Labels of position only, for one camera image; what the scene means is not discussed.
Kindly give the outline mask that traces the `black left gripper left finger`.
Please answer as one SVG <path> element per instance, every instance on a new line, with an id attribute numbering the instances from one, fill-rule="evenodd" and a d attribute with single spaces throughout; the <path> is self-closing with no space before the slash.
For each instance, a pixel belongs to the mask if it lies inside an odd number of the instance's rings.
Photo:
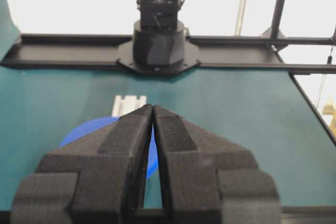
<path id="1" fill-rule="evenodd" d="M 122 223 L 143 206 L 152 105 L 45 154 L 19 184 L 11 223 Z"/>

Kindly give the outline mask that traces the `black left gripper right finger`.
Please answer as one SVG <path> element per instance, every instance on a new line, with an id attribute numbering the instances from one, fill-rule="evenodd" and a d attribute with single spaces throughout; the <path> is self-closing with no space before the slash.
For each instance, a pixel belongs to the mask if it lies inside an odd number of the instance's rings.
<path id="1" fill-rule="evenodd" d="M 164 210 L 174 223 L 280 223 L 273 178 L 252 152 L 156 105 Z"/>

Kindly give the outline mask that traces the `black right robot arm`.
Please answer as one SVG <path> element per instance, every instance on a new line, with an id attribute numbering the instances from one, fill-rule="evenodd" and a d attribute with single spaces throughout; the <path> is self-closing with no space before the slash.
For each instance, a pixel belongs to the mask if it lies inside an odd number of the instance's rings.
<path id="1" fill-rule="evenodd" d="M 118 46 L 117 63 L 145 75 L 172 76 L 199 66 L 199 47 L 186 38 L 178 12 L 185 0 L 137 0 L 140 19 L 130 42 Z"/>

